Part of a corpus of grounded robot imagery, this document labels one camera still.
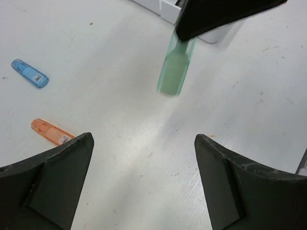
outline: black plastic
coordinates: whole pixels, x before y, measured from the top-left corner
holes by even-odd
[[[93,147],[84,133],[0,168],[0,230],[70,230]]]
[[[219,26],[277,7],[287,0],[186,0],[176,34],[186,42]]]
[[[213,230],[303,230],[307,177],[252,161],[205,135],[197,163]]]

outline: green translucent object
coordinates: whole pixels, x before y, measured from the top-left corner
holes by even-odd
[[[182,43],[174,32],[159,77],[157,92],[170,96],[180,94],[189,68],[196,39]]]

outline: dust speck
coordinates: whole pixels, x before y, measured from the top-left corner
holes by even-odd
[[[154,151],[151,151],[147,157],[150,158],[153,155],[153,152]]]
[[[263,52],[265,52],[265,51],[267,51],[269,49],[277,49],[277,48],[279,48],[279,46],[269,47],[269,48],[264,49]]]
[[[232,86],[232,88],[234,88],[235,86],[236,86],[236,84],[238,84],[239,82],[237,81],[233,86]]]
[[[286,100],[287,100],[288,102],[290,102],[291,104],[294,103],[294,101],[293,101],[291,98],[289,98],[289,97],[287,97]]]

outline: barcode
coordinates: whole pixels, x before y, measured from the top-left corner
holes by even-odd
[[[69,141],[71,138],[70,137],[68,137],[68,136],[62,136],[62,138],[61,138],[61,143],[62,144],[64,144],[64,143],[66,143],[67,141]]]
[[[36,78],[35,78],[35,81],[39,81],[41,78],[42,78],[42,75],[38,75],[38,74],[37,74],[37,76],[36,76]]]

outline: barcode label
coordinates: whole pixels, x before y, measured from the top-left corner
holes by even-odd
[[[67,141],[69,141],[71,138],[66,136],[66,135],[63,135],[62,138],[59,140],[59,143],[60,144],[64,144],[66,143]]]
[[[35,80],[36,82],[38,82],[42,77],[43,77],[42,75],[37,74],[37,75],[35,76],[34,80]]]

